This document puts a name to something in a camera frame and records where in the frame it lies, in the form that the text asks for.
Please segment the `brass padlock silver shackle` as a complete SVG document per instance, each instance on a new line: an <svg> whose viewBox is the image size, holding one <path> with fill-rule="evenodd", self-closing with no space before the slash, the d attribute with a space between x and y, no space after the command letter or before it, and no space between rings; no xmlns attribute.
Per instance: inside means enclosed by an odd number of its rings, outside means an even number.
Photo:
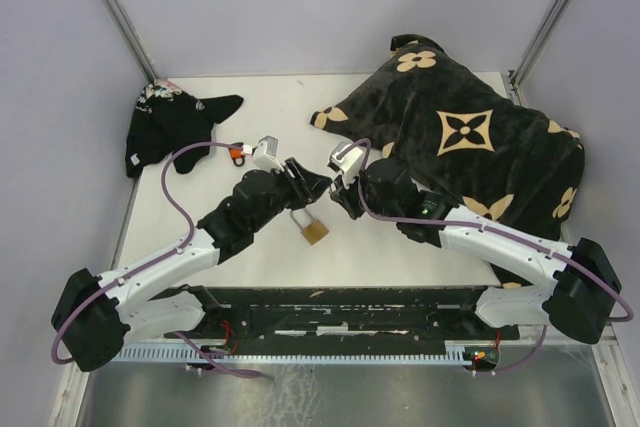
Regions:
<svg viewBox="0 0 640 427"><path fill-rule="evenodd" d="M317 244L329 234L329 229L306 208L291 210L290 218L310 245Z"/></svg>

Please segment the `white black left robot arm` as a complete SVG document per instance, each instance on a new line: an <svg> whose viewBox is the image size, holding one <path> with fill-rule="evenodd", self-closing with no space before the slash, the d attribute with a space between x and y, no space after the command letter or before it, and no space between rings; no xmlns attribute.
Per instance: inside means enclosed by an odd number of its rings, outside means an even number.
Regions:
<svg viewBox="0 0 640 427"><path fill-rule="evenodd" d="M329 188L327 176L289 158L281 170L250 170L231 194L173 245L118 270L92 274L83 268L67 280L51 324L54 362L69 361L83 372L101 368L127 345L167 333L193 330L209 337L221 325L216 301L202 287L174 284L220 265L248 248L255 235L285 210L300 210Z"/></svg>

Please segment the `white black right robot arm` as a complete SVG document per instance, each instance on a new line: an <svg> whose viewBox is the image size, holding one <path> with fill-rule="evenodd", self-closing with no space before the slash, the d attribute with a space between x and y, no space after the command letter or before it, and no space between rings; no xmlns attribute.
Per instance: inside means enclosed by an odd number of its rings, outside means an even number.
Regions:
<svg viewBox="0 0 640 427"><path fill-rule="evenodd" d="M458 315L463 333L481 338L493 328L550 325L584 344L600 341L621 284L598 243L582 238L570 245L502 226L419 189L397 160L366 165L364 157L355 148L329 160L337 174L331 197L351 218L368 214L414 242L469 254L524 281L517 288L482 288Z"/></svg>

